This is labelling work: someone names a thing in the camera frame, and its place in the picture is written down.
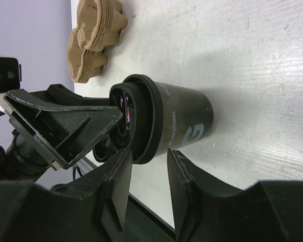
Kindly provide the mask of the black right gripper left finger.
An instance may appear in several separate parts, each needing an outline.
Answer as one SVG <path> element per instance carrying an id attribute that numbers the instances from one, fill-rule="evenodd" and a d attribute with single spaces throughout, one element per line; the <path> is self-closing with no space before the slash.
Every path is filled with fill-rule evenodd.
<path id="1" fill-rule="evenodd" d="M 55 190 L 0 181 L 0 241 L 124 241 L 131 171 L 120 150 Z"/>

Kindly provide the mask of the black cup lid stack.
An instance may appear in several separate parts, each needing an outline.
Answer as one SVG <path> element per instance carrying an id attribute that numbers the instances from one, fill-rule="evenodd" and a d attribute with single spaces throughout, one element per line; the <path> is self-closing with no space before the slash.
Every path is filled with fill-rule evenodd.
<path id="1" fill-rule="evenodd" d="M 97 143 L 94 146 L 92 152 L 95 160 L 99 163 L 108 161 L 116 153 L 110 138 L 106 138 L 103 141 Z"/>

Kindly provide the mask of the dark coffee cup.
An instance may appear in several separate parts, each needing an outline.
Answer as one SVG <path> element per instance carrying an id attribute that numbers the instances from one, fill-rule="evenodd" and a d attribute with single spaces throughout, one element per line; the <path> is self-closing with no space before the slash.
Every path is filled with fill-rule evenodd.
<path id="1" fill-rule="evenodd" d="M 210 133 L 214 112 L 202 92 L 160 82 L 155 85 L 163 107 L 163 129 L 155 156 L 198 142 Z"/>

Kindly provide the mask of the brown cardboard cup carrier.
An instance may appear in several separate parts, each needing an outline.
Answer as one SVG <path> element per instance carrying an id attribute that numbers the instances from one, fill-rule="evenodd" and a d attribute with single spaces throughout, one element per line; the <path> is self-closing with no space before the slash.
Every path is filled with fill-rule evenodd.
<path id="1" fill-rule="evenodd" d="M 76 27 L 72 29 L 67 62 L 74 83 L 87 83 L 100 76 L 108 63 L 104 48 L 116 45 L 120 32 L 128 25 L 120 1 L 79 1 Z"/>

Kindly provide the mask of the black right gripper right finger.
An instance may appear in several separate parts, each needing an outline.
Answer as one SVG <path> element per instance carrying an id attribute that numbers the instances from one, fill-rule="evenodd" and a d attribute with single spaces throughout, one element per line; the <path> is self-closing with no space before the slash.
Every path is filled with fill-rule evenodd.
<path id="1" fill-rule="evenodd" d="M 264 180 L 246 190 L 168 150 L 177 241 L 303 241 L 303 181 Z"/>

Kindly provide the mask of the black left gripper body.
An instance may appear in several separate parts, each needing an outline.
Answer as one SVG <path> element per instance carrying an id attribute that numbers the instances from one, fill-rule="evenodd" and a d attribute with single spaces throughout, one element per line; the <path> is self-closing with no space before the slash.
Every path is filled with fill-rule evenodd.
<path id="1" fill-rule="evenodd" d="M 61 84 L 32 93 L 10 90 L 4 100 L 12 125 L 54 169 L 75 164 L 123 117 L 107 98 L 82 97 Z"/>

